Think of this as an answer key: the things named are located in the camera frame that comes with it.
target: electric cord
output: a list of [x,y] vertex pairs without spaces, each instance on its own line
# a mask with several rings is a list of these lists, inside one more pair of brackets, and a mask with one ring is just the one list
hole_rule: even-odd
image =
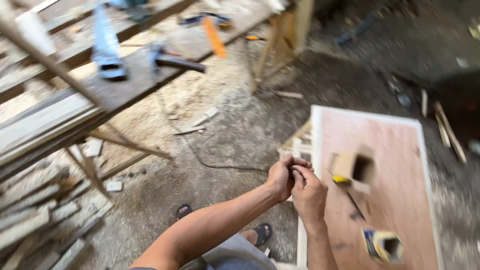
[[[158,91],[158,94],[160,95],[160,102],[162,103],[162,108],[163,108],[163,112],[165,115],[167,115],[167,107],[165,105],[165,102],[164,102],[164,99],[163,99],[163,93],[161,91]],[[181,132],[181,130],[179,128],[177,128],[174,124],[171,123],[171,121],[167,121],[168,124],[173,128],[175,129],[177,132]],[[190,141],[185,138],[184,136],[181,137],[186,143],[187,143],[187,146],[188,148],[190,149],[190,151],[193,153],[193,155],[195,156],[195,158],[197,159],[198,163],[200,163],[201,165],[207,167],[207,168],[211,168],[211,169],[233,169],[233,170],[239,170],[239,171],[257,171],[257,172],[266,172],[268,173],[268,169],[260,169],[260,168],[255,168],[255,167],[240,167],[240,166],[228,166],[228,165],[211,165],[211,164],[207,164],[205,163],[201,158],[200,156],[198,155],[198,153],[195,151],[195,149],[193,148],[192,144],[190,143]]]

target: cardboard box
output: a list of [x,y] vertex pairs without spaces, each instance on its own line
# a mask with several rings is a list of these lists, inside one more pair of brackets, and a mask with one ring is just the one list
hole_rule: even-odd
[[332,157],[330,173],[338,184],[370,194],[375,178],[373,149],[361,145],[357,152],[340,152]]

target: plywood panel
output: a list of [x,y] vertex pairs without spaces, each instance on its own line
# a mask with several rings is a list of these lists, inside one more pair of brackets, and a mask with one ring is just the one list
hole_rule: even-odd
[[[437,262],[429,208],[430,182],[421,125],[407,118],[313,106],[314,167],[329,187],[325,220],[339,269],[443,269]],[[366,222],[352,220],[354,206],[327,172],[330,157],[356,151],[361,144],[375,150],[377,175],[370,196],[351,192]],[[404,265],[374,262],[367,254],[362,227],[397,232],[404,244]]]

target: black sandal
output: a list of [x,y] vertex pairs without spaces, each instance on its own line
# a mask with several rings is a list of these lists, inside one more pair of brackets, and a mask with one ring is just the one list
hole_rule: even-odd
[[[265,226],[268,227],[268,235],[265,234]],[[258,234],[257,243],[255,246],[265,243],[273,234],[272,226],[269,223],[260,224],[253,230]]]
[[[188,207],[187,210],[180,213],[180,209],[182,209],[184,207]],[[182,218],[184,218],[186,215],[190,214],[191,212],[192,212],[192,208],[190,207],[190,205],[187,204],[187,203],[184,203],[184,204],[180,205],[177,209],[177,218],[179,220],[181,220]]]

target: forearm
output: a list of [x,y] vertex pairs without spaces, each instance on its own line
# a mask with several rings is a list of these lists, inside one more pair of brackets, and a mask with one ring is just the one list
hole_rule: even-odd
[[306,225],[309,270],[338,270],[324,220]]
[[197,210],[168,228],[132,267],[180,267],[230,238],[277,202],[264,184],[233,200]]

